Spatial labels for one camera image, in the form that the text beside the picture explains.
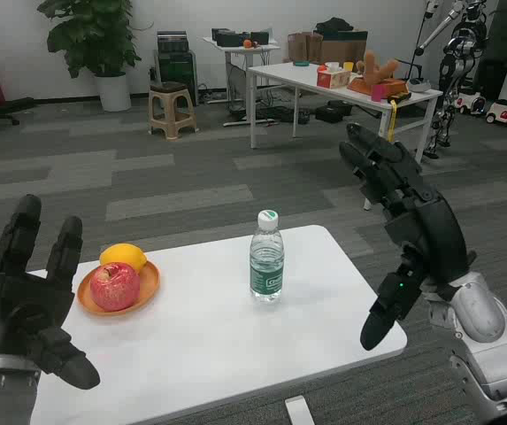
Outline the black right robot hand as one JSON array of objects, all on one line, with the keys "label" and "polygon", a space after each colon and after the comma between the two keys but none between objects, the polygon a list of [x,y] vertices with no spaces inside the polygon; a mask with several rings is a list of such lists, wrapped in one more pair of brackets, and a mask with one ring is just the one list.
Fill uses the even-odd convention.
[{"label": "black right robot hand", "polygon": [[360,334],[360,343],[370,351],[407,316],[423,281],[452,296],[449,284],[469,273],[470,258],[448,201],[425,180],[409,151],[357,123],[346,130],[341,157],[362,182],[369,203],[382,206],[385,230],[401,249],[401,264],[381,282]]}]

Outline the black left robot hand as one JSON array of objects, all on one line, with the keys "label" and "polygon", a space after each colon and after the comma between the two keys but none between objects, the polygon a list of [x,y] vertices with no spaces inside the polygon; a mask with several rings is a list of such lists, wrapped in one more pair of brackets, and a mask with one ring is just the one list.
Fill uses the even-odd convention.
[{"label": "black left robot hand", "polygon": [[44,277],[27,272],[40,229],[42,202],[27,194],[0,236],[0,354],[20,356],[45,374],[54,374],[81,390],[100,383],[86,353],[76,348],[63,324],[74,294],[80,262],[82,221],[63,223],[53,244]]}]

